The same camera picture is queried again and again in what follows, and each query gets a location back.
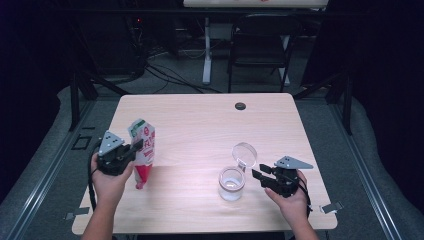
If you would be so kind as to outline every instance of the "table hole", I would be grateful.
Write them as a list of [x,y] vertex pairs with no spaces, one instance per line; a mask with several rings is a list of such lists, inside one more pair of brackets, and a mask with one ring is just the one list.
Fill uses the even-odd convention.
[[246,104],[244,104],[242,102],[238,102],[238,103],[236,103],[235,107],[236,107],[237,110],[241,111],[241,110],[246,109]]

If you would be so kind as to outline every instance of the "clear plastic cup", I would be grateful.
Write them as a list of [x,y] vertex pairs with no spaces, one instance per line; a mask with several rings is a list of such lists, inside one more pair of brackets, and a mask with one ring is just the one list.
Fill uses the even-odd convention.
[[219,174],[219,195],[226,201],[241,198],[245,184],[244,173],[238,167],[226,167]]

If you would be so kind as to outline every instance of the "dark background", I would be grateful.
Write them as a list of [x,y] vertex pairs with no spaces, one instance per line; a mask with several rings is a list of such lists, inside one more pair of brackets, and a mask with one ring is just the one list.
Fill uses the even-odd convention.
[[[131,35],[119,27],[125,26],[120,20],[106,24],[116,27],[109,28],[112,33],[105,33],[105,28],[101,33],[114,34],[115,29],[127,35],[101,41],[101,35],[99,38],[95,29],[90,31],[86,25],[80,31],[92,38],[85,45],[75,29],[62,18],[45,14],[37,1],[1,3],[0,11],[0,126],[5,135],[0,144],[2,201],[50,129],[60,107],[56,95],[69,85],[75,65],[96,73],[127,71],[137,68],[139,53],[128,47]],[[370,17],[356,22],[325,20],[303,83],[313,84],[349,68],[354,97],[368,113],[383,165],[407,199],[424,212],[424,190],[419,186],[424,180],[424,5],[398,0],[331,0],[327,11],[368,12]],[[87,51],[90,44],[91,48],[125,49],[126,61],[120,66],[107,62],[107,56]],[[172,43],[167,46],[169,51],[175,47]]]

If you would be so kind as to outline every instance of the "hand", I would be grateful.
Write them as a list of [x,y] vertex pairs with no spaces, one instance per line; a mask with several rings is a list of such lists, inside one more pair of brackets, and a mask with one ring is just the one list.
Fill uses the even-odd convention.
[[106,206],[116,207],[124,193],[125,182],[131,176],[134,163],[132,161],[129,162],[121,175],[111,176],[96,170],[97,157],[98,154],[95,153],[91,158],[91,172],[94,171],[92,179],[97,194],[97,205],[104,204]]
[[[297,170],[297,173],[306,184],[303,173],[299,170]],[[299,182],[303,187],[306,187],[302,181]],[[288,198],[278,195],[269,188],[265,188],[265,192],[280,207],[281,214],[292,228],[294,224],[308,222],[306,215],[307,200],[301,189],[298,188],[295,194]]]

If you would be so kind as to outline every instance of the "transparent lid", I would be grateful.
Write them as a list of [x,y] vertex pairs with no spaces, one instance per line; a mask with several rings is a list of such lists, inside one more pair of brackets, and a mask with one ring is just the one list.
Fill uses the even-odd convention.
[[257,157],[255,148],[248,143],[241,142],[233,147],[233,158],[243,171],[255,166]]

